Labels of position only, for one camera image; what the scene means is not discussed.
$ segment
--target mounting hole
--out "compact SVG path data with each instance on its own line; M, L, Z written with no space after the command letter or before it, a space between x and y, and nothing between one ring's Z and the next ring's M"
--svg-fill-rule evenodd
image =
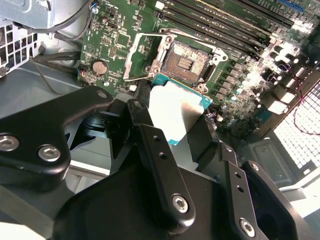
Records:
M120 129L120 126L118 124L111 124L108 127L108 131L110 132L110 134L115 134L119 129Z
M237 188L241 193L244 193L244 192L245 192L245 190L244 190L242 187L240 187L239 185L237 185L236 188Z
M167 155L165 155L163 152L159 153L159 157L162 159L167 159Z
M237 178L239 179L241 178L241 175L239 173L235 172L234 174L236 175Z
M153 140L160 142L160 138L158 136L153 136Z

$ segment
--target cable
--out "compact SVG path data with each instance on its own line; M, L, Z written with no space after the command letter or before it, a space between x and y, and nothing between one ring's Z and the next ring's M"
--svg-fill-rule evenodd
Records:
M82 76L82 78L86 81L86 83L87 83L89 86L92 85L92 83L87 79L85 71L83 71L83 70L78 70L78 73Z
M294 80L296 81L296 84L297 84L297 88L298 88L298 91L299 91L299 94L300 94L300 101L298 102L298 104L296 105L296 109L294 110L294 113L293 113L293 125L303 134L307 134L307 135L310 135L310 136L320 136L320 133L316 133L316 132L308 132L308 131L305 131L305 130L302 130L298 125L297 125L297 122L296 122L296 115L297 115L297 111L299 109L299 107L304 103L305 101L305 97L302 93L302 88L301 88L301 83L299 82L299 79L297 78L297 76L295 75L295 73L292 71L291 68L288 69L292 74L293 74L293 77L294 77Z
M89 16L88 16L88 18L86 20L86 24L84 26L84 29L77 36L68 37L68 36L66 36L66 35L64 35L64 34L62 34L60 32L56 32L55 34L62 36L63 39L68 40L68 41L76 41L76 40L80 39L85 34L86 30L89 28L89 25L90 25L91 20L92 20L92 15L93 15L93 13L92 13L92 11L90 11L90 14L89 14Z
M34 60L37 62L41 61L69 61L69 60L79 60L81 57L80 51L67 51L67 52L58 52L48 55L38 55L34 57Z
M33 28L33 27L28 27L25 25L22 25L23 28L33 32L33 33L38 33L38 34L49 34L49 33L54 33L57 32L59 30L65 29L66 27L70 26L71 24L73 24L80 16L81 14L87 10L87 7L93 2L94 0L87 0L85 1L85 3L83 4L82 7L80 7L80 9L71 17L69 17L68 19L66 19L65 21L51 27L51 28Z
M30 61L34 64L34 66L36 67L38 73L40 74L40 77L42 78L42 80L44 81L44 83L47 85L47 87L51 90L51 92L53 92L54 94L58 95L58 96L63 96L63 94L55 91L50 84L48 83L45 75L43 74L43 72L41 71L40 67L36 64L36 62L33 60L33 58L30 58Z

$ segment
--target gray metal panel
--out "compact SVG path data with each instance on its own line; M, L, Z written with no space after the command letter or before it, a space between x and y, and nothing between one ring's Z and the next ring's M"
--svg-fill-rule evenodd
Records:
M32 28L47 29L55 22L56 0L1 0L0 5L0 16Z
M288 186L293 182L290 170L270 139L249 144L248 149L251 160L258 163L278 187Z

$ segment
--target metal sheet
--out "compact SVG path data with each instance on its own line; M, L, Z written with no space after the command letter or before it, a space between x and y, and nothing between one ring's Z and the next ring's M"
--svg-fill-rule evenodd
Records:
M55 23L56 0L2 0L0 16L36 28L51 28Z
M152 88L149 113L154 126L164 132L170 144L177 145L204 113L201 100L200 96L170 81Z

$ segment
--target black cable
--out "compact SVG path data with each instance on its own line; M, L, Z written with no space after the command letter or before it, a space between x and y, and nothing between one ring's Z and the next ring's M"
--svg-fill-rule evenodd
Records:
M44 81L44 83L47 85L47 87L51 90L51 92L53 92L54 94L58 95L58 96L63 96L63 94L58 93L57 91L55 91L50 84L48 83L45 75L43 74L43 72L41 71L40 67L38 67L38 65L36 64L36 62L32 59L32 57L30 58L30 61L34 64L34 66L36 67L38 73L40 74L40 77L42 78L42 80Z
M64 35L64 34L62 34L60 32L56 32L55 34L62 36L63 39L68 40L68 41L76 41L76 40L80 39L85 34L86 30L89 28L89 25L90 25L91 20L92 20L92 15L93 15L93 13L92 13L92 11L90 11L90 14L89 14L89 17L86 20L86 24L84 26L84 29L77 36L68 37L68 36L66 36L66 35Z
M85 1L84 5L80 7L80 9L71 17L69 17L67 20L51 27L51 28L33 28L33 27L28 27L25 25L22 25L23 28L33 32L33 33L38 33L38 34L49 34L49 33L54 33L59 30L65 29L66 27L70 26L73 24L80 16L81 14L88 9L88 6L93 2L94 0L87 0Z
M61 56L53 59L40 59L38 62L49 62L49 61L78 61L80 60L80 56Z
M54 54L48 54L48 55L38 55L34 57L34 60L37 62L40 61L57 61L60 60L60 58L65 58L63 60L79 60L81 57L80 51L67 51L67 52L58 52Z

